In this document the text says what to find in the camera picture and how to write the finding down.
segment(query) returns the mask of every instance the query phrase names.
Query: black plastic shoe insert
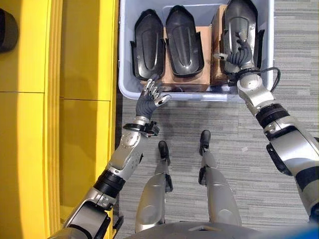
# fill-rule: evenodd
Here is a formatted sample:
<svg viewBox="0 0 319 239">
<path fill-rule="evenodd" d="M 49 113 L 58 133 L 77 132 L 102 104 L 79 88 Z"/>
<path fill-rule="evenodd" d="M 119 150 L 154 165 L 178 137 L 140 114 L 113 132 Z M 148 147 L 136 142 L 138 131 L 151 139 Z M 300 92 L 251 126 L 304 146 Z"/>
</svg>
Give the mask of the black plastic shoe insert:
<svg viewBox="0 0 319 239">
<path fill-rule="evenodd" d="M 165 71 L 163 24 L 152 9 L 143 11 L 135 24 L 135 42 L 131 41 L 133 74 L 147 81 L 153 74 Z"/>
<path fill-rule="evenodd" d="M 200 32 L 193 16 L 183 7 L 174 6 L 166 20 L 166 45 L 172 71 L 177 77 L 192 77 L 204 67 Z"/>
</svg>

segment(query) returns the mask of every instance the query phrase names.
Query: plastic bin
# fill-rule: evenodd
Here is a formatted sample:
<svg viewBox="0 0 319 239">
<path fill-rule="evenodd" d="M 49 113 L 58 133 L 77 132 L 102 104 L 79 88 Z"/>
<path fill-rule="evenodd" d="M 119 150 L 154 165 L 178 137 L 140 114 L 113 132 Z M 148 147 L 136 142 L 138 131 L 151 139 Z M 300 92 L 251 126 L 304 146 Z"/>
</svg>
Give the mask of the plastic bin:
<svg viewBox="0 0 319 239">
<path fill-rule="evenodd" d="M 154 9 L 165 25 L 170 9 L 183 5 L 194 17 L 196 26 L 209 26 L 218 6 L 227 4 L 228 0 L 122 0 L 120 12 L 120 41 L 119 41 L 119 88 L 129 99 L 138 99 L 142 85 L 132 72 L 132 56 L 130 41 L 134 39 L 134 25 L 142 11 Z M 252 0 L 258 10 L 258 30 L 265 30 L 262 69 L 273 66 L 274 60 L 274 0 Z M 271 89 L 273 72 L 262 75 L 264 86 Z M 205 93 L 171 92 L 173 100 L 188 101 L 241 101 L 236 89 L 228 86 L 210 87 Z"/>
</svg>

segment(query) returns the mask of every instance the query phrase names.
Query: black molded part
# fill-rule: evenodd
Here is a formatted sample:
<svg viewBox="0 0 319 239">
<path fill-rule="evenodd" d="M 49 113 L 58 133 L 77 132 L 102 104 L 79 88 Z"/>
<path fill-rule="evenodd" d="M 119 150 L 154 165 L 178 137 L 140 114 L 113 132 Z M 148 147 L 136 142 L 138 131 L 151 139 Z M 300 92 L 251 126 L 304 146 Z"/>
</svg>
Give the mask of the black molded part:
<svg viewBox="0 0 319 239">
<path fill-rule="evenodd" d="M 170 158 L 169 158 L 169 151 L 168 151 L 168 146 L 165 141 L 160 141 L 159 142 L 159 153 L 160 153 L 160 158 L 164 158 L 167 161 L 167 165 L 170 165 Z"/>
<path fill-rule="evenodd" d="M 200 168 L 199 174 L 198 174 L 198 183 L 200 185 L 206 185 L 205 172 L 206 172 L 206 167 Z"/>
<path fill-rule="evenodd" d="M 239 31 L 244 31 L 247 33 L 245 37 L 249 39 L 249 24 L 254 23 L 255 37 L 258 34 L 258 11 L 255 5 L 250 0 L 230 0 L 228 6 L 224 12 L 223 19 L 223 52 L 227 55 L 236 54 L 240 44 L 237 42 L 238 37 L 236 36 Z M 256 49 L 256 38 L 254 39 L 254 52 L 253 59 L 255 59 L 255 54 L 257 54 Z M 236 73 L 240 71 L 238 66 L 235 66 L 229 62 L 224 62 L 224 71 L 226 73 Z"/>
<path fill-rule="evenodd" d="M 163 24 L 156 12 L 141 13 L 135 24 L 135 41 L 131 41 L 133 74 L 147 81 L 153 74 L 161 77 L 165 71 Z"/>
<path fill-rule="evenodd" d="M 148 136 L 159 134 L 159 127 L 157 126 L 156 121 L 151 121 L 151 123 L 146 123 L 145 125 L 137 124 L 137 123 L 127 123 L 123 126 L 124 129 L 146 133 Z"/>
<path fill-rule="evenodd" d="M 14 49 L 18 40 L 18 26 L 14 17 L 0 8 L 0 52 Z"/>
<path fill-rule="evenodd" d="M 108 229 L 110 222 L 111 222 L 111 218 L 107 215 L 104 218 L 104 221 L 102 222 L 102 224 L 101 224 L 98 232 L 96 233 L 94 239 L 103 239 L 104 238 L 106 230 Z"/>
<path fill-rule="evenodd" d="M 260 30 L 256 36 L 256 41 L 255 41 L 254 63 L 258 69 L 261 68 L 261 63 L 262 63 L 264 34 L 265 34 L 265 30 Z"/>
<path fill-rule="evenodd" d="M 319 203 L 317 203 L 311 208 L 309 221 L 311 223 L 319 223 Z"/>
<path fill-rule="evenodd" d="M 76 224 L 70 224 L 69 227 L 70 228 L 75 228 L 75 229 L 83 232 L 88 239 L 92 239 L 91 234 L 87 230 L 85 230 L 83 227 L 80 227 L 79 225 L 76 225 Z"/>
<path fill-rule="evenodd" d="M 123 225 L 124 222 L 124 216 L 120 216 L 119 219 L 116 221 L 116 223 L 113 226 L 113 229 L 116 230 L 115 235 L 113 236 L 113 238 L 116 236 L 116 234 L 119 232 L 119 229 L 121 228 L 121 226 Z"/>
<path fill-rule="evenodd" d="M 302 191 L 308 184 L 318 179 L 319 179 L 319 166 L 306 168 L 304 170 L 301 170 L 296 175 L 296 182 L 298 183 Z"/>
<path fill-rule="evenodd" d="M 204 57 L 200 32 L 193 16 L 183 7 L 174 6 L 166 20 L 166 45 L 172 71 L 177 77 L 192 77 L 203 70 Z"/>
<path fill-rule="evenodd" d="M 273 148 L 271 143 L 266 146 L 266 149 L 267 149 L 271 159 L 273 160 L 276 168 L 279 170 L 279 172 L 286 174 L 288 176 L 292 176 L 293 174 L 290 172 L 290 170 L 283 163 L 283 161 L 281 160 L 281 158 L 279 157 L 279 155 L 277 154 L 277 152 L 275 151 L 275 149 Z"/>
<path fill-rule="evenodd" d="M 265 128 L 271 122 L 286 116 L 289 114 L 280 104 L 273 104 L 262 108 L 256 115 L 256 119 L 260 126 Z"/>
<path fill-rule="evenodd" d="M 169 193 L 173 191 L 173 183 L 171 181 L 171 177 L 169 174 L 165 174 L 165 180 L 166 180 L 165 192 Z"/>
<path fill-rule="evenodd" d="M 199 154 L 203 155 L 204 148 L 209 148 L 209 142 L 210 142 L 210 131 L 209 130 L 203 130 L 203 132 L 200 135 L 200 146 L 199 146 Z"/>
<path fill-rule="evenodd" d="M 123 178 L 105 169 L 94 184 L 94 188 L 112 198 L 116 198 L 124 184 L 125 180 Z"/>
</svg>

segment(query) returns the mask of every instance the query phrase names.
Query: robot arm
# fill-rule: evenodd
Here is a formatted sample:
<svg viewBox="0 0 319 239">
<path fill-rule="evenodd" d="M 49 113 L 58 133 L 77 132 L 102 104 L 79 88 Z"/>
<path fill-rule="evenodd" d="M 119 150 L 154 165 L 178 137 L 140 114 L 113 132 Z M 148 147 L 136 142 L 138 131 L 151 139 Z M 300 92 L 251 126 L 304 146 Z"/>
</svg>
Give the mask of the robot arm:
<svg viewBox="0 0 319 239">
<path fill-rule="evenodd" d="M 263 86 L 260 71 L 254 69 L 250 45 L 239 37 L 236 53 L 217 53 L 214 57 L 238 65 L 229 83 L 237 82 L 238 95 L 246 102 L 269 140 L 266 149 L 277 169 L 294 176 L 301 201 L 311 221 L 319 221 L 319 143 L 275 100 L 272 91 Z"/>
<path fill-rule="evenodd" d="M 107 211 L 116 203 L 116 196 L 140 163 L 147 137 L 157 135 L 153 111 L 170 96 L 160 96 L 152 79 L 143 88 L 137 102 L 133 123 L 124 126 L 120 146 L 113 153 L 103 173 L 83 200 L 65 221 L 63 228 L 50 239 L 102 239 L 110 223 Z"/>
</svg>

